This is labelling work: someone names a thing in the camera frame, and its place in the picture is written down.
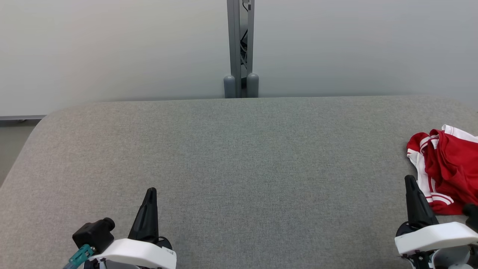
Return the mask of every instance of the gray fabric surface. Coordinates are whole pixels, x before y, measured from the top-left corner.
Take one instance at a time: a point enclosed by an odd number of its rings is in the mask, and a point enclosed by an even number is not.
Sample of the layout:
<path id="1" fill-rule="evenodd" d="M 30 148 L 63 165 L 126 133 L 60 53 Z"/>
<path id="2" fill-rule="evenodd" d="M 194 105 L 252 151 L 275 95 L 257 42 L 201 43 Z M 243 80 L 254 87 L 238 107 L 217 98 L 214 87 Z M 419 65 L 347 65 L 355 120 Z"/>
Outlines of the gray fabric surface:
<path id="1" fill-rule="evenodd" d="M 71 235 L 128 235 L 148 187 L 178 268 L 408 268 L 405 145 L 477 113 L 437 97 L 112 102 L 48 115 L 0 188 L 0 268 L 61 268 Z M 463 217 L 440 217 L 441 221 Z"/>
<path id="2" fill-rule="evenodd" d="M 39 121 L 0 121 L 0 186 Z"/>

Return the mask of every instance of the red and white shirt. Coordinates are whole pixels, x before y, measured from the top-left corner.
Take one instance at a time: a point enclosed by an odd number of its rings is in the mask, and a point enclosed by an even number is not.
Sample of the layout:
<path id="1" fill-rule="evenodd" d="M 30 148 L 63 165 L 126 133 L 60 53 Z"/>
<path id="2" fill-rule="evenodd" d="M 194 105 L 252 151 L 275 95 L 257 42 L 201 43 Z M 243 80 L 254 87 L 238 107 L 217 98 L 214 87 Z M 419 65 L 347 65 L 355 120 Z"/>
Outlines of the red and white shirt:
<path id="1" fill-rule="evenodd" d="M 407 157 L 435 213 L 459 215 L 465 204 L 478 204 L 478 137 L 443 125 L 412 136 Z"/>

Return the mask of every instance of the white wall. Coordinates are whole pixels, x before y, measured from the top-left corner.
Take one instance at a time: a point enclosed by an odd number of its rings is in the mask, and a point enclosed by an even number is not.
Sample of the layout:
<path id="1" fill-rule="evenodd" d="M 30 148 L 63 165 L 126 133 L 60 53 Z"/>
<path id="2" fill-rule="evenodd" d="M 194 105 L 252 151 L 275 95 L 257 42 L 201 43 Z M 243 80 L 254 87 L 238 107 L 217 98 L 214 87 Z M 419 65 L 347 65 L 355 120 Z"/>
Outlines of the white wall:
<path id="1" fill-rule="evenodd" d="M 0 116 L 92 101 L 223 98 L 226 4 L 0 1 Z"/>
<path id="2" fill-rule="evenodd" d="M 256 0 L 260 97 L 438 94 L 478 109 L 476 0 Z"/>

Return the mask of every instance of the floor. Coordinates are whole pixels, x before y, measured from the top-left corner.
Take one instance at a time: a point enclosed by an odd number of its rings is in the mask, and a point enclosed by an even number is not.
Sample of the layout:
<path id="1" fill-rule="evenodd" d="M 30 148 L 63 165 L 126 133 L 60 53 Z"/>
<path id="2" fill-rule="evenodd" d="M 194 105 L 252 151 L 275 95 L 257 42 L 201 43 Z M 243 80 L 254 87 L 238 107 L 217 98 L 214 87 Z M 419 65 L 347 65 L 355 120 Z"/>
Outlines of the floor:
<path id="1" fill-rule="evenodd" d="M 0 121 L 0 186 L 39 121 Z"/>

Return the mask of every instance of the white stripe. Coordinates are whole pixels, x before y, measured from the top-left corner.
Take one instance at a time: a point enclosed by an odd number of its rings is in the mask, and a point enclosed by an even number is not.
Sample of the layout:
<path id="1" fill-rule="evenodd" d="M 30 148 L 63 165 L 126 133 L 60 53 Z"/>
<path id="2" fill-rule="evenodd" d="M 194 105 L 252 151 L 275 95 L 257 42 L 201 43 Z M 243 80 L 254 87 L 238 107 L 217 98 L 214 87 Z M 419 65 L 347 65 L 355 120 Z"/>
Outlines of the white stripe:
<path id="1" fill-rule="evenodd" d="M 430 184 L 428 183 L 428 175 L 425 172 L 425 158 L 420 152 L 414 151 L 412 149 L 407 149 L 407 157 L 410 159 L 410 162 L 417 169 L 417 185 L 425 196 L 431 196 Z"/>
<path id="2" fill-rule="evenodd" d="M 444 198 L 448 198 L 451 202 L 455 202 L 450 196 L 448 195 L 444 195 L 442 193 L 438 193 L 438 192 L 432 192 L 431 195 L 438 195 L 438 196 L 441 196 L 441 197 L 444 197 Z"/>
<path id="3" fill-rule="evenodd" d="M 443 197 L 440 197 L 440 196 L 434 196 L 434 197 L 432 197 L 432 199 L 433 199 L 433 201 L 441 201 L 441 202 L 446 203 L 446 205 L 451 205 L 450 201 L 448 201 L 447 199 L 445 199 Z"/>
<path id="4" fill-rule="evenodd" d="M 426 142 L 428 142 L 428 140 L 430 140 L 430 137 L 429 137 L 429 136 L 427 136 L 427 137 L 425 137 L 424 139 L 420 140 L 420 143 L 419 143 L 420 149 L 422 148 L 422 146 L 423 146 L 424 144 L 426 145 Z"/>
<path id="5" fill-rule="evenodd" d="M 431 141 L 432 141 L 433 148 L 436 149 L 436 147 L 438 146 L 438 139 L 431 139 Z"/>
<path id="6" fill-rule="evenodd" d="M 427 145 L 428 145 L 428 143 L 423 144 L 423 145 L 420 147 L 420 152 L 422 152 L 423 149 L 424 149 Z"/>
<path id="7" fill-rule="evenodd" d="M 452 126 L 449 126 L 449 125 L 443 125 L 442 126 L 442 130 L 445 131 L 445 134 L 449 134 L 449 135 L 452 135 L 454 137 L 457 137 L 457 138 L 460 138 L 460 139 L 463 139 L 463 140 L 467 140 L 467 141 L 470 141 L 470 142 L 474 142 L 474 143 L 478 143 L 478 136 L 473 136 L 472 134 L 470 133 L 467 133 L 463 130 L 460 130 L 458 128 L 455 128 L 455 127 L 452 127 Z"/>
<path id="8" fill-rule="evenodd" d="M 436 190 L 435 190 L 435 180 L 434 180 L 432 177 L 430 177 L 430 179 L 431 179 L 431 181 L 432 181 L 432 191 L 433 191 L 432 194 L 433 194 L 433 193 L 436 193 Z"/>

